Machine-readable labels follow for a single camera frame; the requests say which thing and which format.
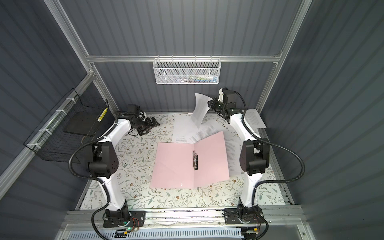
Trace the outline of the pink file folder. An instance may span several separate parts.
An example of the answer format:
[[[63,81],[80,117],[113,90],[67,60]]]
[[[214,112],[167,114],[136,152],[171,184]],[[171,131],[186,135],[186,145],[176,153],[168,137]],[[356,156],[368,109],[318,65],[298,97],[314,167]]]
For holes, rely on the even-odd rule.
[[[199,156],[194,171],[193,152]],[[150,183],[152,189],[196,189],[230,178],[223,132],[188,143],[158,143]]]

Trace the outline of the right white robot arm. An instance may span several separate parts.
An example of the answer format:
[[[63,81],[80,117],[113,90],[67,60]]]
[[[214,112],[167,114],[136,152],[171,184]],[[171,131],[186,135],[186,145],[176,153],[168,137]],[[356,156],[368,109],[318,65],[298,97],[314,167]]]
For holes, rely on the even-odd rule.
[[[245,173],[244,188],[239,198],[237,210],[231,214],[224,210],[227,219],[234,217],[241,223],[260,221],[261,210],[256,200],[257,184],[270,165],[269,145],[264,144],[246,121],[247,110],[237,108],[236,96],[241,95],[228,88],[221,88],[219,96],[208,101],[208,107],[227,121],[237,132],[243,145],[240,153],[240,167]]]

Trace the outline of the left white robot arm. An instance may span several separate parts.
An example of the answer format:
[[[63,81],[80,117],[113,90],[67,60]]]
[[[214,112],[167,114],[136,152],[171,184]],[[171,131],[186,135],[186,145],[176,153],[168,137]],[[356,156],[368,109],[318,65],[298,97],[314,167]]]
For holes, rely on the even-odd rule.
[[[131,130],[136,130],[139,136],[143,136],[151,129],[158,127],[160,123],[154,117],[147,117],[137,105],[130,105],[126,112],[117,112],[115,118],[115,122],[101,136],[101,139],[92,144],[92,159],[89,160],[88,170],[93,178],[98,179],[103,189],[103,195],[107,201],[106,219],[127,224],[132,217],[117,182],[119,159],[115,147]]]

